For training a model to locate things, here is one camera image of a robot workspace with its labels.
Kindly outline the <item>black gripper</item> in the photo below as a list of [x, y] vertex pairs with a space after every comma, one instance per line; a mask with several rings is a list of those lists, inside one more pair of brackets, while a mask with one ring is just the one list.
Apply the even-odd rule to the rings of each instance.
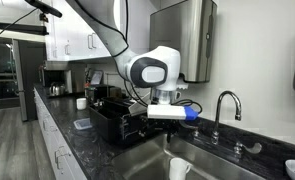
[[148, 128], [152, 130], [167, 132], [167, 143], [170, 143], [172, 134], [179, 130], [179, 125], [177, 120], [169, 119], [149, 119]]

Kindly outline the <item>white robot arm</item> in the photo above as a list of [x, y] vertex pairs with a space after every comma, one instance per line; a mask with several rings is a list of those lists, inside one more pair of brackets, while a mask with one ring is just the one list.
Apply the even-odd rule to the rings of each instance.
[[116, 27], [114, 0], [66, 1], [96, 32], [113, 57], [119, 75], [139, 88], [151, 89], [147, 117], [169, 120], [169, 115], [157, 115], [156, 111], [172, 107], [179, 78], [180, 53], [166, 46], [158, 46], [144, 54], [133, 52], [124, 34]]

